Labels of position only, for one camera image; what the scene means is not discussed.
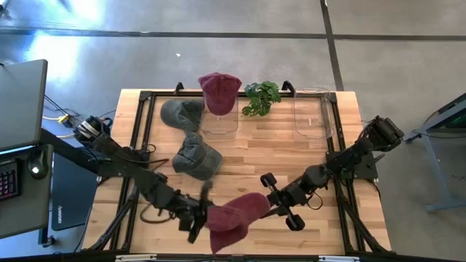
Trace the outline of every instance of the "cap brim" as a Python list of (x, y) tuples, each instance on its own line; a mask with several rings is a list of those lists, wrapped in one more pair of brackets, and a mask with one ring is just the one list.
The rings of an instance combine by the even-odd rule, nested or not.
[(234, 103), (236, 102), (237, 96), (233, 96), (228, 101), (223, 102), (222, 104), (215, 102), (209, 95), (205, 95), (205, 102), (207, 107), (212, 114), (216, 116), (224, 116), (232, 111)]
[(221, 166), (222, 156), (217, 150), (211, 148), (205, 143), (206, 154), (202, 162), (191, 170), (184, 171), (186, 174), (193, 176), (199, 180), (207, 180), (212, 178)]

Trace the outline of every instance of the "mouse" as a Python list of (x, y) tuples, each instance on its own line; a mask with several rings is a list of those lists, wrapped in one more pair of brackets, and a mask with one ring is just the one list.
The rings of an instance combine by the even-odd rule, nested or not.
[(45, 151), (36, 150), (29, 154), (28, 169), (34, 179), (42, 179), (47, 176), (49, 166), (47, 164)]

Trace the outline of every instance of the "keyboard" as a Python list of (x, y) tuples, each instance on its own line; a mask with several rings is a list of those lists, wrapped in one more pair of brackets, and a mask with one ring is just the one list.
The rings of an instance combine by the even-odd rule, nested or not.
[(0, 163), (0, 200), (20, 196), (17, 160)]

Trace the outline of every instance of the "gray baseball cap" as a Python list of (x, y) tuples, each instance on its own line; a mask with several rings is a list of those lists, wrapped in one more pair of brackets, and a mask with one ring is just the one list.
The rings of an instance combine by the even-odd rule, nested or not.
[(172, 163), (176, 172), (185, 172), (193, 178), (207, 180), (215, 175), (221, 161), (221, 154), (204, 143), (199, 134), (188, 132)]
[(171, 127), (186, 132), (196, 132), (201, 123), (204, 103), (202, 100), (172, 99), (165, 102), (160, 109), (160, 118)]

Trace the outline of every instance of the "computer monitor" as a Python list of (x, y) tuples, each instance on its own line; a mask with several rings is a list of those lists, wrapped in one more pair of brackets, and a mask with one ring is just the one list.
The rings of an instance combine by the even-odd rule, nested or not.
[(0, 65), (0, 152), (40, 140), (47, 61)]

